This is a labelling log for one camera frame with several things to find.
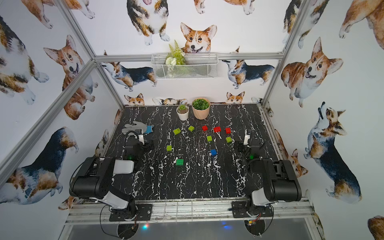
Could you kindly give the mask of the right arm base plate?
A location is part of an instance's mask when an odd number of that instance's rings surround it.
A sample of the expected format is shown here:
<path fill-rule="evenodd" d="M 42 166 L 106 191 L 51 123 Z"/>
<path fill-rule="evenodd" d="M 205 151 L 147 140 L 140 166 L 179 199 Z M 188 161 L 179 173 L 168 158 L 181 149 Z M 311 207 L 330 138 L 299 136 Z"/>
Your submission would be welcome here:
<path fill-rule="evenodd" d="M 255 206 L 245 201 L 234 201 L 228 209 L 235 219 L 272 217 L 274 210 L 272 206 Z"/>

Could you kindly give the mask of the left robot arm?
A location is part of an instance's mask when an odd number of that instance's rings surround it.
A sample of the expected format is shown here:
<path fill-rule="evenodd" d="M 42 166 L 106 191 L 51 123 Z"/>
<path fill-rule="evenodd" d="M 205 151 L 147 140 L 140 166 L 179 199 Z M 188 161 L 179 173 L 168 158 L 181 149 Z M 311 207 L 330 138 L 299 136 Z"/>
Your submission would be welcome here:
<path fill-rule="evenodd" d="M 114 186 L 114 176 L 133 174 L 135 166 L 153 148 L 153 140 L 146 141 L 138 132 L 128 131 L 123 157 L 86 158 L 70 181 L 70 195 L 101 202 L 114 211 L 134 214 L 137 210 L 134 198 Z"/>

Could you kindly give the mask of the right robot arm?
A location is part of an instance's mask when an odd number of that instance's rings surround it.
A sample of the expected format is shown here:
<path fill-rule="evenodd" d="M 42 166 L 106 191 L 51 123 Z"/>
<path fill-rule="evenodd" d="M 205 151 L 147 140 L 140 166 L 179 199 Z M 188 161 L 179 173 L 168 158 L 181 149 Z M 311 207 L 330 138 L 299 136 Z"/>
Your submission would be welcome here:
<path fill-rule="evenodd" d="M 245 130 L 244 141 L 238 147 L 243 157 L 245 172 L 257 174 L 262 181 L 262 186 L 252 190 L 247 196 L 247 205 L 265 207 L 279 201 L 300 201 L 302 190 L 292 164 L 289 160 L 273 161 L 262 157 L 261 150 L 264 145 L 264 141 L 254 137 L 254 131 Z"/>

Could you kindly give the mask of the dark green lego brick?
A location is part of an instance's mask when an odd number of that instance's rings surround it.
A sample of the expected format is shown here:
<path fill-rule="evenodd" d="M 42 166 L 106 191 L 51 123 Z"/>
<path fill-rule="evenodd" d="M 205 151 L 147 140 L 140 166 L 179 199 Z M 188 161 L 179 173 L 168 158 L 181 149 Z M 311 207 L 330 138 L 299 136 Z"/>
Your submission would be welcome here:
<path fill-rule="evenodd" d="M 177 166 L 183 166 L 184 165 L 184 160 L 183 159 L 177 159 L 176 165 Z"/>

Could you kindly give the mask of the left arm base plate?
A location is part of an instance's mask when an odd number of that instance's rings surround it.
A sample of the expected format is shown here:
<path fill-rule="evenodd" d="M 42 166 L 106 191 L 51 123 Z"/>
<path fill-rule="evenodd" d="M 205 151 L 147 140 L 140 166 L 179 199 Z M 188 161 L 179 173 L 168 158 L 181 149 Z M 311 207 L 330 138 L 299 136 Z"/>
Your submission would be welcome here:
<path fill-rule="evenodd" d="M 139 204 L 134 207 L 128 206 L 123 210 L 112 209 L 109 221 L 149 221 L 151 219 L 152 210 L 152 204 Z"/>

